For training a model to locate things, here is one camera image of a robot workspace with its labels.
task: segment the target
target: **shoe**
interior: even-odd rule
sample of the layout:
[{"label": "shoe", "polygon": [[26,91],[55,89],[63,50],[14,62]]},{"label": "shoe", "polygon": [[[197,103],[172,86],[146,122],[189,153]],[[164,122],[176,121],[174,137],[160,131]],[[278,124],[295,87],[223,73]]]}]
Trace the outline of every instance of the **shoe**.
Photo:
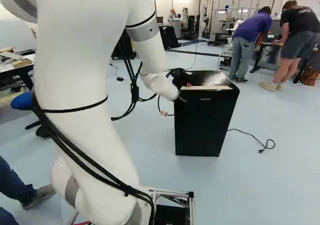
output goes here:
[{"label": "shoe", "polygon": [[277,84],[276,85],[276,89],[278,89],[279,91],[283,91],[284,90],[284,85],[283,84]]},{"label": "shoe", "polygon": [[248,82],[248,79],[237,77],[235,82],[238,84],[244,84],[244,83]]},{"label": "shoe", "polygon": [[24,210],[29,210],[32,207],[34,207],[36,204],[38,204],[41,201],[47,200],[51,198],[53,195],[56,194],[56,191],[52,187],[52,185],[46,185],[43,187],[40,187],[38,190],[36,190],[36,196],[34,199],[32,199],[30,202],[22,203],[22,208]]},{"label": "shoe", "polygon": [[260,86],[264,89],[271,91],[271,92],[275,92],[277,90],[277,86],[272,85],[271,82],[261,82]]}]

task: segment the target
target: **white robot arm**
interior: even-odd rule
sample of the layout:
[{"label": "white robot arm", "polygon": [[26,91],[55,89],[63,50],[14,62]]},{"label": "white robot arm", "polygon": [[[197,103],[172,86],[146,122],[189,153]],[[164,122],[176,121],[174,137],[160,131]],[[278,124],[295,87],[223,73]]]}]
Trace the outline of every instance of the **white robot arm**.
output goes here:
[{"label": "white robot arm", "polygon": [[[102,168],[127,185],[143,189],[113,127],[108,104],[103,101],[108,94],[106,58],[111,56],[125,26],[143,61],[140,73],[144,84],[171,101],[179,95],[178,89],[160,75],[166,68],[166,56],[152,1],[1,2],[17,17],[38,23],[35,94],[49,121]],[[98,105],[78,109],[93,104]],[[146,206],[138,203],[135,196],[125,196],[123,191],[94,178],[62,149],[58,153],[51,183],[87,219],[97,225],[148,223],[150,211],[144,212]],[[83,157],[75,156],[103,176]]]}]

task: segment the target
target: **blue chair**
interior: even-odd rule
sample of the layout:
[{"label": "blue chair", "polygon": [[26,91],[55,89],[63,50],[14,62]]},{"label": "blue chair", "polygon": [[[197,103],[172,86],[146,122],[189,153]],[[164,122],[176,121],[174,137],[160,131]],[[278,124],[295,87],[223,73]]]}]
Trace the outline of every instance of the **blue chair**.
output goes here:
[{"label": "blue chair", "polygon": [[[32,102],[32,97],[31,97],[31,92],[25,92],[22,93],[18,96],[16,96],[12,101],[11,101],[11,107],[13,109],[17,110],[23,110],[23,111],[32,111],[33,107],[33,102]],[[36,126],[41,125],[40,121],[36,121],[28,126],[25,127],[26,130],[32,129]],[[35,134],[38,137],[41,138],[47,138],[49,137],[48,133],[46,132],[46,129],[43,126],[40,126]]]}]

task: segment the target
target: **man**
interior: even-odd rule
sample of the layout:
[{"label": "man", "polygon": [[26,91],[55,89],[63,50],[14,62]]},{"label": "man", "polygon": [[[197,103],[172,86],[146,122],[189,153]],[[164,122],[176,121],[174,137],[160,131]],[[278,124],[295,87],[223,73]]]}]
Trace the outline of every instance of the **man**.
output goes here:
[{"label": "man", "polygon": [[282,38],[274,44],[284,43],[282,63],[273,81],[262,82],[260,86],[272,92],[284,89],[284,83],[291,78],[301,59],[309,59],[319,39],[320,22],[308,6],[298,6],[296,1],[287,1],[282,8],[280,26]]},{"label": "man", "polygon": [[271,9],[263,7],[260,12],[238,26],[233,35],[232,61],[229,78],[237,83],[246,83],[245,75],[253,61],[255,47],[260,45],[272,23]]},{"label": "man", "polygon": [[[31,209],[40,201],[51,198],[56,192],[52,185],[43,186],[35,190],[32,184],[25,185],[9,164],[0,156],[0,192],[8,198],[18,200],[22,208]],[[1,225],[19,225],[8,211],[0,207]]]}]

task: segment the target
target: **computer monitor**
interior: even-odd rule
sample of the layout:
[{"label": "computer monitor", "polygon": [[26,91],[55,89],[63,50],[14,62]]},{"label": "computer monitor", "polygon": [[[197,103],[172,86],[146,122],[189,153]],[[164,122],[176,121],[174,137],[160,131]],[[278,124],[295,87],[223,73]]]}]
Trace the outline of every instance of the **computer monitor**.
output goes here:
[{"label": "computer monitor", "polygon": [[269,31],[272,34],[277,34],[277,35],[282,34],[282,27],[280,26],[280,19],[272,19],[272,24],[270,26]]},{"label": "computer monitor", "polygon": [[163,16],[157,16],[156,21],[158,24],[163,24],[164,23],[164,17]]}]

